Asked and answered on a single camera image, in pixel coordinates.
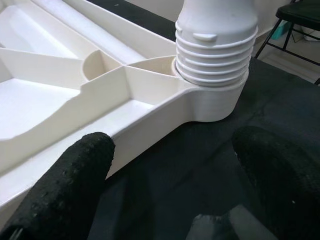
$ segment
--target white plastic tray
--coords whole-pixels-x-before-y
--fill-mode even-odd
[[[0,0],[0,228],[83,135],[113,138],[109,177],[179,125],[229,115],[248,77],[194,85],[174,42],[86,0],[53,2]]]

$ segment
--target white wall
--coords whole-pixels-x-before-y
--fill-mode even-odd
[[[175,22],[184,4],[184,0],[126,0],[141,8]],[[280,6],[290,0],[254,0],[259,17],[259,34],[271,30],[277,21],[276,12]]]

